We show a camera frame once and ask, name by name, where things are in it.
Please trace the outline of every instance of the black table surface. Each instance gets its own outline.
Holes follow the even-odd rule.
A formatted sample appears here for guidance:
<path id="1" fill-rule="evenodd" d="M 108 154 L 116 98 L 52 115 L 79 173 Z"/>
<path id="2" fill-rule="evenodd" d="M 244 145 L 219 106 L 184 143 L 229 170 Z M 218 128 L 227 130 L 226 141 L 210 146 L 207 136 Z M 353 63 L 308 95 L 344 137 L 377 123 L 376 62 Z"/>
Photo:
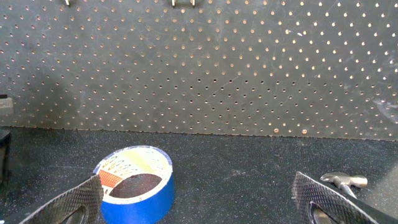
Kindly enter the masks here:
<path id="1" fill-rule="evenodd" d="M 175 173 L 175 202 L 159 223 L 300 223 L 291 193 L 296 171 L 365 175 L 368 186 L 354 193 L 398 218 L 392 141 L 6 129 L 12 176 L 0 194 L 5 216 L 73 187 L 117 149 L 151 145 L 172 158 Z"/>

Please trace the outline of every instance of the hammer head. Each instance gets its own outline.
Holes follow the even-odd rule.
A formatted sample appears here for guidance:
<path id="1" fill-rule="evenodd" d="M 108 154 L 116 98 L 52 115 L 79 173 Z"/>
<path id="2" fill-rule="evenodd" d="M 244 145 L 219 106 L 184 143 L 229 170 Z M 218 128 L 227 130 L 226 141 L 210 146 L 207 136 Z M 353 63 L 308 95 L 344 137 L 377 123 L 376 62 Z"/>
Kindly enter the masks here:
<path id="1" fill-rule="evenodd" d="M 334 183 L 339 189 L 343 185 L 347 185 L 348 187 L 353 185 L 355 187 L 363 188 L 366 187 L 368 184 L 367 178 L 362 175 L 350 176 L 343 172 L 327 173 L 321 176 L 321 180 L 329 183 Z"/>

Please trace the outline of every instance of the blue tape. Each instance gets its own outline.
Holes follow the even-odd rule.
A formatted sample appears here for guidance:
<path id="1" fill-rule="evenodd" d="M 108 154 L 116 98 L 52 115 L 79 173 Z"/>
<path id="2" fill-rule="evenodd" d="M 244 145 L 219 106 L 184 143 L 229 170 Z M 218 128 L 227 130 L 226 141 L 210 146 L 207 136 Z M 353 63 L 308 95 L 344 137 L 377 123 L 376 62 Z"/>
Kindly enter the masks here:
<path id="1" fill-rule="evenodd" d="M 168 160 L 169 165 L 172 165 L 170 157 L 164 151 L 150 146 L 134 146 L 121 149 L 107 156 L 97 165 L 94 173 L 97 174 L 101 165 L 104 164 L 107 159 L 117 155 L 118 152 L 134 149 L 137 147 L 151 148 L 157 152 L 160 152 Z M 169 181 L 153 196 L 135 203 L 112 203 L 103 200 L 101 211 L 108 224 L 153 224 L 167 214 L 173 204 L 173 201 L 174 173 L 171 172 Z"/>

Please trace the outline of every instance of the tape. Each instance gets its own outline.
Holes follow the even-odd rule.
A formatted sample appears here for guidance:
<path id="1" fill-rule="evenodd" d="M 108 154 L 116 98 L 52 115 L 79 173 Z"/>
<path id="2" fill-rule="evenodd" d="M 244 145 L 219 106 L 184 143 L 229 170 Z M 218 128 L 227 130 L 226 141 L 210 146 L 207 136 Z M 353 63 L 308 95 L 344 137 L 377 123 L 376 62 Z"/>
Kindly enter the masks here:
<path id="1" fill-rule="evenodd" d="M 162 219 L 174 201 L 174 175 L 170 157 L 152 146 L 132 146 L 105 157 L 94 169 L 101 178 L 101 211 L 107 223 L 150 224 Z M 130 198 L 110 196 L 127 178 L 152 174 L 162 180 L 150 191 Z"/>

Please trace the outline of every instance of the black object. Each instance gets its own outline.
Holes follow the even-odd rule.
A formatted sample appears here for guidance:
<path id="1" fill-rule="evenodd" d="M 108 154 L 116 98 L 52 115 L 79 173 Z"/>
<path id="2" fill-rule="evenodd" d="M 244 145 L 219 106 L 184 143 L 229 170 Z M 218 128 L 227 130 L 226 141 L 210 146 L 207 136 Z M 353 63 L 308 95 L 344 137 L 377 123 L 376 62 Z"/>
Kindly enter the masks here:
<path id="1" fill-rule="evenodd" d="M 8 182 L 8 155 L 10 151 L 11 134 L 0 129 L 0 187 Z"/>
<path id="2" fill-rule="evenodd" d="M 296 173 L 292 193 L 302 223 L 398 223 L 336 187 L 301 172 Z"/>
<path id="3" fill-rule="evenodd" d="M 103 198 L 98 175 L 92 175 L 76 187 L 35 204 L 6 219 L 6 224 L 91 224 L 97 219 Z"/>

